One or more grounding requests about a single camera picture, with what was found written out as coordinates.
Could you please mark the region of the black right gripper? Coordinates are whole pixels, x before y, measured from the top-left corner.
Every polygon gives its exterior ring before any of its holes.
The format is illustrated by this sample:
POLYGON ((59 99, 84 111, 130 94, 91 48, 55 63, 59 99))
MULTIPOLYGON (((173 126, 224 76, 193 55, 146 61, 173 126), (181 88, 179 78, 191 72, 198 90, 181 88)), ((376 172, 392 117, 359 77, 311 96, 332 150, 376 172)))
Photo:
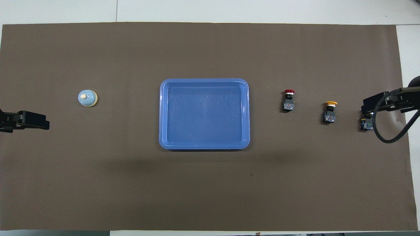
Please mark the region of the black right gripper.
MULTIPOLYGON (((401 88, 396 95, 390 95, 379 105, 378 111, 395 111, 400 110, 401 113, 413 111, 420 108, 420 77, 417 76, 411 80, 408 87, 401 88)), ((371 96, 363 100, 361 113, 363 115, 374 112, 374 108, 378 101, 389 92, 384 91, 377 95, 371 96)))

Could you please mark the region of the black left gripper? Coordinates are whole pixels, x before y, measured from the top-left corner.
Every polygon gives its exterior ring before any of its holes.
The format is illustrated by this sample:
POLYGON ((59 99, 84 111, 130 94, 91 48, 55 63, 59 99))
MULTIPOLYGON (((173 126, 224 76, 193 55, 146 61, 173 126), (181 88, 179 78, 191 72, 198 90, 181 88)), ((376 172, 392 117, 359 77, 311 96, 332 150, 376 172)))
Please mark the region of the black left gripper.
POLYGON ((17 113, 0 111, 0 132, 13 133, 14 129, 50 129, 46 116, 29 111, 17 113))

